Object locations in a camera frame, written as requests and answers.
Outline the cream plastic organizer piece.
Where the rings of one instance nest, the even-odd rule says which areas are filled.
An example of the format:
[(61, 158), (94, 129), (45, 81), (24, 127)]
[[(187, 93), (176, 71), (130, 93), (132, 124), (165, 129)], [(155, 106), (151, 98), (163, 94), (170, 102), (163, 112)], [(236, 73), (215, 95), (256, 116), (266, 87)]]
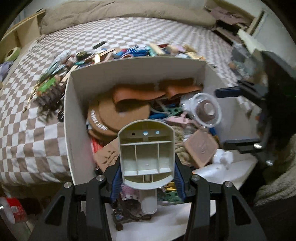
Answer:
[(137, 120), (118, 133), (124, 185), (139, 191), (142, 212), (158, 209), (158, 189), (173, 181), (175, 174), (174, 129), (157, 120)]

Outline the white flat box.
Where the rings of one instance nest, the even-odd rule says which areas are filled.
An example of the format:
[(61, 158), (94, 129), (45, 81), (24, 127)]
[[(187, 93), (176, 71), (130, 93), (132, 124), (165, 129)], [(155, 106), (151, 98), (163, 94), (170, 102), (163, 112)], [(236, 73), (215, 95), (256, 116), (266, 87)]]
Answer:
[(255, 51), (260, 52), (266, 50), (266, 48), (260, 42), (258, 42), (253, 36), (244, 30), (239, 29), (237, 35), (243, 41), (250, 54), (253, 54)]

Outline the brown tape roll in bag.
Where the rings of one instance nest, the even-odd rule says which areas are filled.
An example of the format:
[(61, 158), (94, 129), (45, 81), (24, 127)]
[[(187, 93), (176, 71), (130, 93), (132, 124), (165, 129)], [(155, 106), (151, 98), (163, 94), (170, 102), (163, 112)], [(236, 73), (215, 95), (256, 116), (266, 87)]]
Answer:
[(182, 96), (180, 107), (192, 120), (206, 128), (213, 128), (222, 120), (222, 110), (218, 101), (205, 92)]

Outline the checkered bed blanket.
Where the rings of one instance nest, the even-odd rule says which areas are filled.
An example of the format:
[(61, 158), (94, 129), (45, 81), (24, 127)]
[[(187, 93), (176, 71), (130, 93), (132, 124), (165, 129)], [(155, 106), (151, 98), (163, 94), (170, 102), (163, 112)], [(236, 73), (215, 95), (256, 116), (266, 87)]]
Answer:
[(163, 19), (112, 18), (48, 34), (27, 51), (1, 93), (2, 185), (29, 186), (70, 177), (63, 123), (56, 116), (42, 120), (28, 98), (58, 54), (90, 50), (102, 41), (106, 49), (151, 42), (187, 44), (215, 67), (226, 85), (236, 83), (228, 65), (231, 46), (203, 27)]

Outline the brown leather pouch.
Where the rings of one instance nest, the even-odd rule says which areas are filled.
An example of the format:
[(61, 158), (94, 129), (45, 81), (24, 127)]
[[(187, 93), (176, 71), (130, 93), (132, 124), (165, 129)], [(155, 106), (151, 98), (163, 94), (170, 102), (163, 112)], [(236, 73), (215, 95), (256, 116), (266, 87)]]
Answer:
[(116, 105), (132, 101), (151, 101), (162, 97), (174, 99), (184, 94), (202, 91), (204, 85), (195, 83), (194, 78), (166, 79), (159, 84), (121, 84), (112, 91), (112, 99)]

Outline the green plush toy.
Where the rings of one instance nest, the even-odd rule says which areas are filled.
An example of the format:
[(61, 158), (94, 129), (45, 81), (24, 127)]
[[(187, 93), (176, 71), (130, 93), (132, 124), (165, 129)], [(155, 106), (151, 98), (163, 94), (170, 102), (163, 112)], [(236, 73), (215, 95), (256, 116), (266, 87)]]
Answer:
[(7, 55), (6, 55), (5, 59), (4, 59), (4, 61), (5, 61), (5, 62), (6, 62), (6, 61), (8, 61), (8, 62), (15, 61), (16, 58), (18, 58), (18, 56), (19, 56), (19, 54), (20, 54), (20, 51), (21, 51), (21, 48), (20, 48), (20, 47), (15, 47), (15, 48), (11, 49), (11, 50), (7, 53)]

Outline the white storage box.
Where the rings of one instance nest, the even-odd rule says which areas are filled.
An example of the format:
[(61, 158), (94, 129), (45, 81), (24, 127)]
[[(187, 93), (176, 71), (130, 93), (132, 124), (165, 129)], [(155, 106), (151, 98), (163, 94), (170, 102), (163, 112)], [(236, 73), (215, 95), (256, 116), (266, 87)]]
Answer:
[[(81, 240), (111, 240), (110, 211), (101, 195), (105, 176), (94, 173), (94, 158), (86, 131), (90, 98), (117, 84), (157, 84), (164, 79), (192, 77), (201, 83), (219, 76), (205, 62), (174, 57), (144, 57), (109, 61), (75, 70), (65, 90), (64, 132), (72, 187), (65, 196), (63, 216), (73, 220), (74, 208), (85, 201), (86, 226)], [(191, 201), (163, 207), (152, 225), (136, 223), (127, 240), (265, 240), (265, 234), (234, 183), (215, 184), (192, 174)]]

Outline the pink plastic piece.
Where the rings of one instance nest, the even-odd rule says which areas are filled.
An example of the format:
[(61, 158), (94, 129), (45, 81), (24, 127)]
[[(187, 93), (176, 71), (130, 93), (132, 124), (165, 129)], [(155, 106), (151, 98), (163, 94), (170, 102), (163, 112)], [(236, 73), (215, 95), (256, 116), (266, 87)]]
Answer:
[(189, 118), (186, 117), (187, 113), (183, 112), (180, 116), (169, 116), (164, 119), (164, 122), (167, 123), (168, 125), (172, 126), (181, 126), (185, 128), (188, 125), (193, 125), (195, 127), (198, 127), (198, 124)]

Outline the black marker pen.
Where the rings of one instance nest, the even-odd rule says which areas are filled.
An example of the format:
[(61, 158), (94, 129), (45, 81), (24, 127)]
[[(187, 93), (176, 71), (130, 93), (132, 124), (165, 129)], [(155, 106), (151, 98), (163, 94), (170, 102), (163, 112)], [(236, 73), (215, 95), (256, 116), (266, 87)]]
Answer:
[(102, 42), (100, 42), (100, 43), (94, 45), (94, 46), (92, 47), (92, 49), (94, 49), (94, 50), (95, 50), (95, 49), (98, 49), (99, 47), (103, 46), (104, 44), (106, 44), (106, 42), (105, 42), (105, 41), (102, 41)]

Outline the black hair claw clip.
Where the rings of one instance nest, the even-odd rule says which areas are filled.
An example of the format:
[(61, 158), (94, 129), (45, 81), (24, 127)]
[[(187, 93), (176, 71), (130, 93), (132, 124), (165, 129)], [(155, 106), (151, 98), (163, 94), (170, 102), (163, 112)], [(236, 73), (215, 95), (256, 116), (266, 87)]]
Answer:
[(46, 92), (33, 101), (38, 107), (38, 114), (47, 114), (53, 112), (62, 106), (62, 98), (65, 93), (65, 85), (59, 84), (51, 86)]

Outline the red box on floor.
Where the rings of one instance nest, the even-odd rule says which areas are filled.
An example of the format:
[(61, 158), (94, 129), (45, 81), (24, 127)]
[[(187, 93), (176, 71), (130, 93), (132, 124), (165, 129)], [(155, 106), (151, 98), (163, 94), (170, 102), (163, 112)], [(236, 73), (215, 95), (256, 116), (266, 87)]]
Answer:
[(28, 217), (22, 204), (17, 198), (6, 198), (8, 203), (8, 218), (12, 224), (26, 222)]

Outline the wooden headboard shelf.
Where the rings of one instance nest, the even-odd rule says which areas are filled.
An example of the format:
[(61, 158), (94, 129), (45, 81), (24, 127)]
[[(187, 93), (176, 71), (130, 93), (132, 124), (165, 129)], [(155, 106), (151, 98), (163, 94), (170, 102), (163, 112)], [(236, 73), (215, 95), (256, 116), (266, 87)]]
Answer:
[(23, 49), (41, 36), (40, 25), (45, 13), (46, 10), (41, 9), (7, 30), (1, 39), (1, 63), (13, 48)]

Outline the large round cork coaster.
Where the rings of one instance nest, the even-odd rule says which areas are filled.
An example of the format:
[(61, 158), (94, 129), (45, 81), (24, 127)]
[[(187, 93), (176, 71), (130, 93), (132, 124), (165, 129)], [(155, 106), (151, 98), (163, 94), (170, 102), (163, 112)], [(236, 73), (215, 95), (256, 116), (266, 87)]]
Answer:
[(96, 110), (103, 124), (114, 132), (119, 132), (134, 121), (146, 120), (150, 114), (149, 104), (117, 106), (112, 98), (100, 100)]

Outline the clear plastic container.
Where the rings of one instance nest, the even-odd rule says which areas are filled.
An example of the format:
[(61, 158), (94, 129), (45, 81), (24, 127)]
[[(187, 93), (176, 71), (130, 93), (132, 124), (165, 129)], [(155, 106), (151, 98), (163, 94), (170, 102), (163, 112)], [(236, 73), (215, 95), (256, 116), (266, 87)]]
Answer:
[(263, 72), (263, 64), (238, 42), (233, 42), (229, 67), (237, 79), (251, 83), (258, 83)]

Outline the square wooden carved coaster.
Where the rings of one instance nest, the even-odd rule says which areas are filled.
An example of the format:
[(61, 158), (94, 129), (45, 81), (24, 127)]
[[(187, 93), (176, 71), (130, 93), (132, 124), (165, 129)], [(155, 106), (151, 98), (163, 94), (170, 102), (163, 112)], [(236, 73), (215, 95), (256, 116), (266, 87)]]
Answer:
[(97, 150), (94, 153), (94, 160), (100, 170), (104, 173), (109, 166), (113, 166), (119, 156), (118, 138)]

